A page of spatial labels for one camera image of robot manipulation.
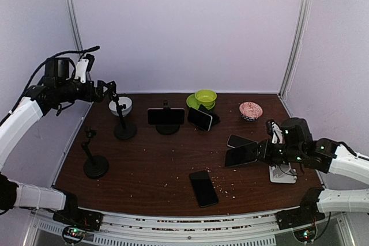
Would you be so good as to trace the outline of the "black phone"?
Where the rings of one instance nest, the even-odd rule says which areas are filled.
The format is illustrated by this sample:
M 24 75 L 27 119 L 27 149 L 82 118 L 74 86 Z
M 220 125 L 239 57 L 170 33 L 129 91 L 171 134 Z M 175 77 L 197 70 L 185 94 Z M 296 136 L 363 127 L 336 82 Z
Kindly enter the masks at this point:
M 181 125 L 184 123 L 183 108 L 149 108 L 147 110 L 150 125 Z
M 190 173 L 189 179 L 200 208 L 218 204 L 219 198 L 216 194 L 208 171 Z

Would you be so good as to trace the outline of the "blue phone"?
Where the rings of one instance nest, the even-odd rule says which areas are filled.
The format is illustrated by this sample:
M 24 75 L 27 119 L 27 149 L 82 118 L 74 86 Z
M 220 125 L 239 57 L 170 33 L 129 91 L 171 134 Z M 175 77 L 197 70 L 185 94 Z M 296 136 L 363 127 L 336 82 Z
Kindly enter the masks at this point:
M 257 153 L 255 154 L 237 154 L 237 153 L 233 153 L 229 150 L 226 151 L 225 154 L 225 162 L 224 162 L 224 166 L 227 168 L 230 168 L 230 161 L 232 158 L 235 159 L 239 159 L 239 158 L 257 158 Z

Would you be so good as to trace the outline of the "tall black phone stand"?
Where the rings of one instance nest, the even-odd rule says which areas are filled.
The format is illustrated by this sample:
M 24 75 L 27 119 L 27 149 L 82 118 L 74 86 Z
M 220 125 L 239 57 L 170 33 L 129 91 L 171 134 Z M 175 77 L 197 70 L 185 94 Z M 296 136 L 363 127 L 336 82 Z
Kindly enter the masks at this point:
M 121 107 L 118 105 L 119 96 L 116 94 L 115 98 L 112 98 L 112 100 L 116 103 L 118 115 L 119 115 L 119 121 L 115 128 L 114 128 L 114 136 L 115 138 L 119 140 L 126 140 L 130 139 L 137 133 L 137 126 L 132 122 L 125 122 L 125 119 L 122 115 Z

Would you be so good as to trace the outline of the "white-edged phone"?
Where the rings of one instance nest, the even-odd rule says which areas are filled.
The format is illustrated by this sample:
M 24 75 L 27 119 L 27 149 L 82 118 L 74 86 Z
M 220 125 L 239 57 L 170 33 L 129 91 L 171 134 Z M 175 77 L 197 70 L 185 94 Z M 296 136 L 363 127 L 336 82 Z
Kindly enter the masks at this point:
M 198 109 L 190 108 L 187 116 L 188 122 L 204 131 L 209 131 L 212 126 L 213 116 Z

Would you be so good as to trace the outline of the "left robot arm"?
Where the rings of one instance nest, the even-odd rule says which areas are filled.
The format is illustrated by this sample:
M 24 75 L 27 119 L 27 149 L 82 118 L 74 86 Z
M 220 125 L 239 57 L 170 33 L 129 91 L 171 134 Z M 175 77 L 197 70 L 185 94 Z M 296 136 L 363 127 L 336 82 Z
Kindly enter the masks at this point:
M 46 58 L 31 74 L 31 79 L 41 68 L 42 80 L 36 85 L 27 82 L 13 108 L 1 120 L 1 165 L 4 166 L 15 146 L 27 131 L 52 109 L 61 113 L 77 100 L 87 103 L 101 102 L 106 96 L 116 96 L 116 84 L 111 81 L 89 81 L 95 61 L 94 46 L 84 50 L 68 50 Z M 83 213 L 78 208 L 74 194 L 11 180 L 1 175 L 1 214 L 19 208 L 46 209 L 61 215 L 70 225 L 78 225 Z

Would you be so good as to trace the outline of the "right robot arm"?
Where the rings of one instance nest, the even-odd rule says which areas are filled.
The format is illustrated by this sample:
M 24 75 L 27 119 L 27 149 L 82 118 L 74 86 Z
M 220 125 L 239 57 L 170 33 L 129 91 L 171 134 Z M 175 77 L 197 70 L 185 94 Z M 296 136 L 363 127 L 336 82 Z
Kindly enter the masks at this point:
M 269 139 L 227 150 L 225 166 L 261 161 L 282 167 L 296 162 L 309 169 L 368 184 L 368 157 L 353 151 L 345 142 L 328 138 L 313 140 L 305 119 L 289 118 L 281 124 L 270 119 L 266 128 Z M 367 213 L 368 190 L 310 188 L 299 207 L 279 211 L 276 218 L 284 229 L 322 220 L 329 212 Z

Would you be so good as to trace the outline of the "short round black stand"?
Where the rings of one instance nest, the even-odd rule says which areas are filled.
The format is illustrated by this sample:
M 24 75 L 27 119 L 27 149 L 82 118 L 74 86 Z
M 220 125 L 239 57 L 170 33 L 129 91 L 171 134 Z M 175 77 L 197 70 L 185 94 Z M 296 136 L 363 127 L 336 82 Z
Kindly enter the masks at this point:
M 168 105 L 168 101 L 164 100 L 163 101 L 163 109 L 165 111 L 170 111 L 171 108 Z M 176 132 L 178 132 L 180 129 L 180 125 L 156 125 L 156 131 L 161 134 L 161 135 L 172 135 L 175 134 Z

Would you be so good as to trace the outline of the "silver phone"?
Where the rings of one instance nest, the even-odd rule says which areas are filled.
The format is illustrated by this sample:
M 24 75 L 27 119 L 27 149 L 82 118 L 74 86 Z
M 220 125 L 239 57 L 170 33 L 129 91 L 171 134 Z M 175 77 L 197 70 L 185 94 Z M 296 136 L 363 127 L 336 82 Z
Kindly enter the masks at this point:
M 231 134 L 226 143 L 229 148 L 237 148 L 255 144 L 257 144 L 256 141 L 252 141 L 250 139 L 246 139 L 235 134 Z

